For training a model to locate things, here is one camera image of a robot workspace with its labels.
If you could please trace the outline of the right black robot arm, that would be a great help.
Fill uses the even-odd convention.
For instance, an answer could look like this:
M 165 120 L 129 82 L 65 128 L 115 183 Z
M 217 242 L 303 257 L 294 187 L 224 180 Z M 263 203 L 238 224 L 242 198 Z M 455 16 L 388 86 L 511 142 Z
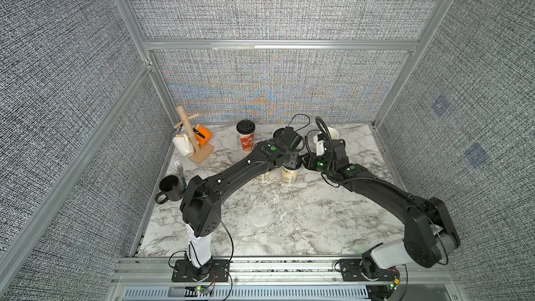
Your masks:
M 329 161 L 327 157 L 306 154 L 304 167 L 324 174 L 333 184 L 365 196 L 393 214 L 404 225 L 404 236 L 397 241 L 381 243 L 362 255 L 362 267 L 370 277 L 380 271 L 407 263 L 430 268 L 461 245 L 444 202 L 436 197 L 424 199 L 411 195 L 384 181 L 348 158 Z

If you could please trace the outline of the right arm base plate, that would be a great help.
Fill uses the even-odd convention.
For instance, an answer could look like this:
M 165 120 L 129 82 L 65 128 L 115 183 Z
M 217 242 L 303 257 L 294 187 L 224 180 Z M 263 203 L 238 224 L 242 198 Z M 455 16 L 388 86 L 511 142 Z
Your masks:
M 341 259 L 334 264 L 334 269 L 341 273 L 344 281 L 395 282 L 400 280 L 400 273 L 397 269 L 377 268 L 368 259 Z

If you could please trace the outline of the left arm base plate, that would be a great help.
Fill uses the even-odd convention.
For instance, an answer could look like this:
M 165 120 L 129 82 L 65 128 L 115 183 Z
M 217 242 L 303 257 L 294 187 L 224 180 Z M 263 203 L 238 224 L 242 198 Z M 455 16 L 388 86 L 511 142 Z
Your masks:
M 210 259 L 198 268 L 185 256 L 184 259 L 175 260 L 172 269 L 171 281 L 173 283 L 228 282 L 230 262 L 224 259 Z

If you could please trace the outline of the red paper milk tea cup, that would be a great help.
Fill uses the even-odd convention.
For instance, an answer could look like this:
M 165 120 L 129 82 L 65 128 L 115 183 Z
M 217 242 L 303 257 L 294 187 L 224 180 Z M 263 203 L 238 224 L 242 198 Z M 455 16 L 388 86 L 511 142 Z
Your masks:
M 250 133 L 250 134 L 239 134 L 239 140 L 240 140 L 240 145 L 241 145 L 241 148 L 244 152 L 247 152 L 249 153 L 253 147 L 254 147 L 254 133 Z

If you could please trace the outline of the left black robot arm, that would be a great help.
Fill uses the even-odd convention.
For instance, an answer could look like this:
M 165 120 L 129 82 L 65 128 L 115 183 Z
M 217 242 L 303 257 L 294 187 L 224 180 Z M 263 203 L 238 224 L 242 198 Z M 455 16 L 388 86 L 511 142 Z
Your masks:
M 257 143 L 241 161 L 220 173 L 201 178 L 195 176 L 187 186 L 181 213 L 188 228 L 190 247 L 187 258 L 195 268 L 207 266 L 212 259 L 210 245 L 195 245 L 210 238 L 222 221 L 221 205 L 249 181 L 286 164 L 298 151 L 300 138 L 284 141 L 269 139 Z

